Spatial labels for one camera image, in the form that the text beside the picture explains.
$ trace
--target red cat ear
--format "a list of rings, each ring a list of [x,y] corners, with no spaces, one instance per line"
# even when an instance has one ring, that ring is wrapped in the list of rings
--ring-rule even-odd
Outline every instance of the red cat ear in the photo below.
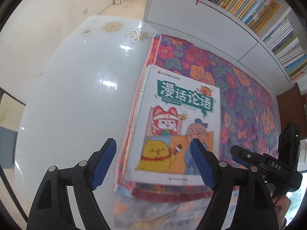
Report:
[[[164,110],[163,110],[163,108],[161,107],[161,106],[156,106],[155,108],[154,108],[154,111],[153,111],[153,116],[156,116],[157,114],[160,114],[160,113],[163,113],[163,112],[165,112]]]
[[[175,107],[169,108],[168,112],[174,114],[175,116],[177,116],[177,110],[176,110]]]

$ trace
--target metal screw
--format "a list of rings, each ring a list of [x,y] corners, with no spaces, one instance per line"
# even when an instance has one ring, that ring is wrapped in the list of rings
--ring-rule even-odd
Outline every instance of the metal screw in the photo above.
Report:
[[[219,165],[223,168],[225,168],[227,166],[227,162],[224,162],[224,161],[220,161],[219,162]]]
[[[257,172],[257,171],[258,171],[258,169],[257,169],[257,167],[252,166],[252,167],[251,167],[251,171],[253,171],[253,172]]]
[[[53,166],[53,165],[52,165],[52,166],[50,166],[50,167],[49,167],[49,169],[48,169],[48,171],[50,171],[50,172],[53,172],[53,171],[55,171],[55,170],[56,170],[56,167],[55,167],[55,166]]]
[[[87,165],[87,161],[81,161],[81,162],[79,162],[79,166],[80,167],[84,167],[84,166],[86,166]]]

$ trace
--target comic book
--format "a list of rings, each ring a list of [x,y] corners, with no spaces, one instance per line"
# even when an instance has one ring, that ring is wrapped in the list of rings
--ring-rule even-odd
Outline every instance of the comic book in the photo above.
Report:
[[[220,90],[155,65],[148,67],[141,101],[130,132],[125,180],[201,186],[202,178],[190,153],[200,139],[218,156]]]

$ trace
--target tiled floor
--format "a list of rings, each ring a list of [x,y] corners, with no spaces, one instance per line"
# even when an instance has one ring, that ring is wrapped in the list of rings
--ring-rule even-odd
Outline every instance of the tiled floor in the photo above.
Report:
[[[143,20],[147,0],[126,0],[120,5],[113,4],[101,12],[100,16],[116,16]]]

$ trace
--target cartoon character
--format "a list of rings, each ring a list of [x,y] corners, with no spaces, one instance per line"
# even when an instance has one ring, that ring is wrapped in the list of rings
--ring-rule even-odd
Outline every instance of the cartoon character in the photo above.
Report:
[[[208,150],[208,147],[205,143],[209,139],[209,134],[207,133],[208,124],[203,123],[201,119],[196,118],[195,123],[191,124],[188,127],[187,135],[185,137],[185,140],[190,144],[191,141],[194,138],[198,138],[206,150]],[[194,162],[194,159],[191,155],[191,149],[190,145],[188,146],[187,151],[185,152],[185,174],[200,174],[196,163]]]
[[[148,139],[145,141],[141,161],[135,170],[164,173],[171,167],[175,159],[175,154],[170,152],[165,142]]]
[[[201,86],[200,89],[197,88],[197,91],[201,94],[208,96],[208,97],[212,97],[212,91],[206,86]]]
[[[178,114],[175,107],[171,107],[168,112],[161,106],[156,106],[153,111],[153,120],[151,121],[154,135],[170,136],[177,134]]]

